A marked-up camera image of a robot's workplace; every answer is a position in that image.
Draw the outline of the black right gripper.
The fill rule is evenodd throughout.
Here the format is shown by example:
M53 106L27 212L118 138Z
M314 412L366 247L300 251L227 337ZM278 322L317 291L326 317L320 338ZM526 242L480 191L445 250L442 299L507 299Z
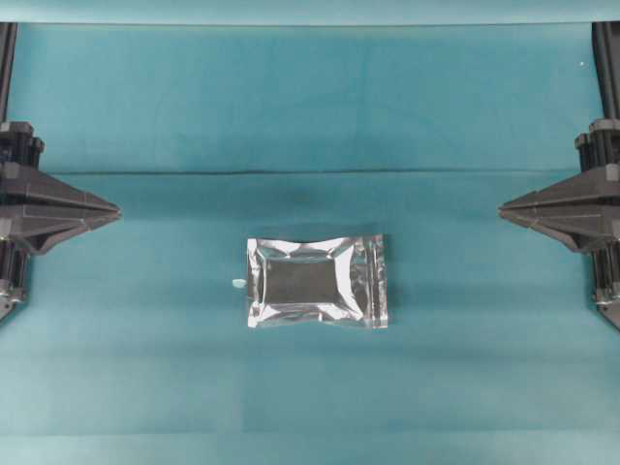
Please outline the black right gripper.
M619 198L619 121L595 120L574 147L582 168L593 168L501 205L499 216L561 242L576 253L619 242L619 221L602 215L542 217L509 212L523 208L594 203Z

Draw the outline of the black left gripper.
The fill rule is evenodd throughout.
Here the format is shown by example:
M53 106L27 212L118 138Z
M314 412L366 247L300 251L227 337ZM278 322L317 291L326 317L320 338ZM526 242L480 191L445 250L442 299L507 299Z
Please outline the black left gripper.
M28 201L48 202L54 206L107 211L79 218L2 218L2 240L14 243L27 254L41 256L62 242L121 218L120 208L114 203L37 170L45 143L35 136L30 123L3 122L0 143L2 194Z

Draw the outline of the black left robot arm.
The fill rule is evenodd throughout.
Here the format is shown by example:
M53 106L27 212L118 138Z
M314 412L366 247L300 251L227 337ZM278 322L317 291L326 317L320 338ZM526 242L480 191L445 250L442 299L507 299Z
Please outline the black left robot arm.
M121 209L41 170L44 142L27 122L1 124L1 317L26 299L28 260L110 224Z

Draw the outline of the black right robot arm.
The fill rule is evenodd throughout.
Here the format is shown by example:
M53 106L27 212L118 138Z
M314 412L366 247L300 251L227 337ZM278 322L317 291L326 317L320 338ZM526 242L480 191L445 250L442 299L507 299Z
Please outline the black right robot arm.
M593 300L619 326L619 121L597 119L574 141L581 173L508 201L501 218L591 257Z

